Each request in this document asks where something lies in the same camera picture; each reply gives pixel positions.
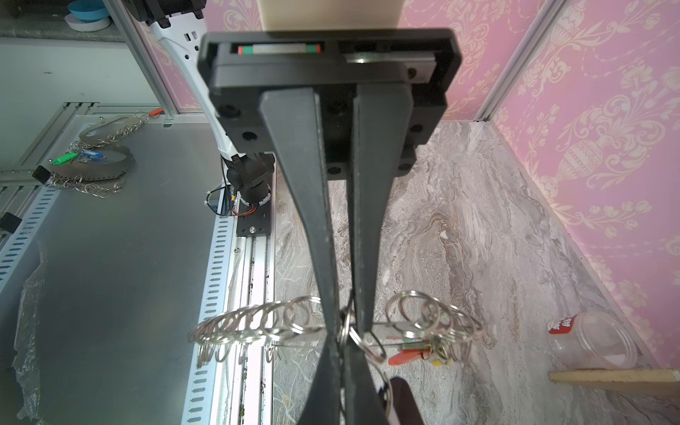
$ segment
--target red label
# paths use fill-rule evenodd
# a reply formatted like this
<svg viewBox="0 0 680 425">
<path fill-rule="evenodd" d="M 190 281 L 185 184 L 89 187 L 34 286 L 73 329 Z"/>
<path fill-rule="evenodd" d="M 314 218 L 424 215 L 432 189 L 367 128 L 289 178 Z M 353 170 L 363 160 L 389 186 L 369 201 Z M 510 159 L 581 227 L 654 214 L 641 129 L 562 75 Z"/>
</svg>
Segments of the red label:
<svg viewBox="0 0 680 425">
<path fill-rule="evenodd" d="M 548 324 L 548 332 L 551 334 L 569 333 L 571 331 L 571 326 L 574 324 L 575 317 L 576 316 L 571 316 L 570 318 L 564 318 Z"/>
</svg>

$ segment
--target white wall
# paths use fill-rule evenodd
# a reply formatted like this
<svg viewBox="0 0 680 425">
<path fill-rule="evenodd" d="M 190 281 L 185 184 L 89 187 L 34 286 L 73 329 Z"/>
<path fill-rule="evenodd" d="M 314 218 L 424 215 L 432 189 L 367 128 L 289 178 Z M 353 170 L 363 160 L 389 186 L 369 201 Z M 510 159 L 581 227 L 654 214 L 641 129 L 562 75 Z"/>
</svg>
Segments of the white wall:
<svg viewBox="0 0 680 425">
<path fill-rule="evenodd" d="M 124 43 L 0 38 L 0 169 L 64 102 L 158 104 Z"/>
</svg>

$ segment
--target transparent plastic jar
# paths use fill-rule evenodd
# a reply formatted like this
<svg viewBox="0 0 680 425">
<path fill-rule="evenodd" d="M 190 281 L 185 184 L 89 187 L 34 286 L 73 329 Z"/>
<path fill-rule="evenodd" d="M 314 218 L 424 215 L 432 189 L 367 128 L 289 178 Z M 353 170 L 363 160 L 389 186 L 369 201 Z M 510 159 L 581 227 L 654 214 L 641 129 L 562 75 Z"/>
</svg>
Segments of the transparent plastic jar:
<svg viewBox="0 0 680 425">
<path fill-rule="evenodd" d="M 572 369 L 629 369 L 637 347 L 626 329 L 599 311 L 578 313 L 548 326 L 555 355 Z"/>
</svg>

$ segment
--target marble countertop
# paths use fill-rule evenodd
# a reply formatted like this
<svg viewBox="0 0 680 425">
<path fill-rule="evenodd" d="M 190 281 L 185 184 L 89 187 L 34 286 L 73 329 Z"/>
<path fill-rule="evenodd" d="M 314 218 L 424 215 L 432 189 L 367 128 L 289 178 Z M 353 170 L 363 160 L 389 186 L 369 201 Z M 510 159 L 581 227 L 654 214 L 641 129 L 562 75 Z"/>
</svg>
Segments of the marble countertop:
<svg viewBox="0 0 680 425">
<path fill-rule="evenodd" d="M 418 148 L 412 172 L 395 179 L 376 320 L 390 296 L 416 289 L 478 317 L 487 335 L 468 364 L 417 361 L 383 370 L 409 382 L 428 425 L 680 423 L 680 409 L 666 401 L 548 380 L 561 366 L 547 323 L 613 312 L 518 167 L 488 123 L 448 122 Z M 329 186 L 344 303 L 351 286 L 344 182 Z M 305 233 L 280 174 L 276 214 L 276 299 L 317 294 Z M 296 422 L 318 359 L 313 350 L 285 351 L 274 364 L 274 424 Z"/>
<path fill-rule="evenodd" d="M 113 22 L 103 30 L 81 33 L 72 30 L 64 21 L 64 16 L 66 14 L 29 13 L 19 19 L 2 17 L 0 18 L 0 37 L 125 42 Z"/>
</svg>

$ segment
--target pink wallpaper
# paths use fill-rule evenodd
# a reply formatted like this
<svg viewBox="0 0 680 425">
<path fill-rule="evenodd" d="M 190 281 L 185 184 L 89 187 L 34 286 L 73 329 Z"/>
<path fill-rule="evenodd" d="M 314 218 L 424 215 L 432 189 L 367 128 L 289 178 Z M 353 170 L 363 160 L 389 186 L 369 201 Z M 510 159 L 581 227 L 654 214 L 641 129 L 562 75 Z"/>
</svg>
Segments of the pink wallpaper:
<svg viewBox="0 0 680 425">
<path fill-rule="evenodd" d="M 573 1 L 494 117 L 662 367 L 680 367 L 679 2 Z"/>
<path fill-rule="evenodd" d="M 533 22 L 543 0 L 406 0 L 400 27 L 450 27 L 458 36 L 463 64 L 447 94 L 445 120 L 472 120 L 510 56 Z M 255 0 L 208 0 L 209 31 L 261 31 Z M 198 105 L 177 66 L 146 25 L 148 40 L 175 104 L 184 112 Z"/>
</svg>

